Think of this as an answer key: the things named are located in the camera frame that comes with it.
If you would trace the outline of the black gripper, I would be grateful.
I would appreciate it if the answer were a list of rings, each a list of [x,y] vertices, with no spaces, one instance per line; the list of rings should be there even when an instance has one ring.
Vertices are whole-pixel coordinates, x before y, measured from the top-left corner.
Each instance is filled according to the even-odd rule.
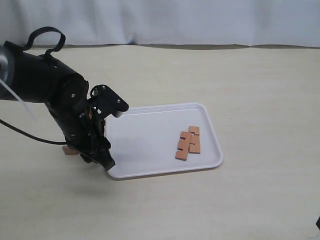
[[[69,111],[63,115],[63,134],[67,146],[79,152],[86,163],[100,164],[109,171],[116,163],[110,154],[111,143],[104,134],[105,120],[91,109]]]

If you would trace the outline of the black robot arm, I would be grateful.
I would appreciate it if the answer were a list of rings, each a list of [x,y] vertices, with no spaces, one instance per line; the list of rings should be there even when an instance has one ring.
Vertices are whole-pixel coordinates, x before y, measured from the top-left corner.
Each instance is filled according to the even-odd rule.
[[[24,102],[45,104],[65,144],[86,163],[98,163],[107,171],[115,165],[103,110],[87,97],[89,83],[79,73],[54,57],[11,45],[0,48],[0,78]]]

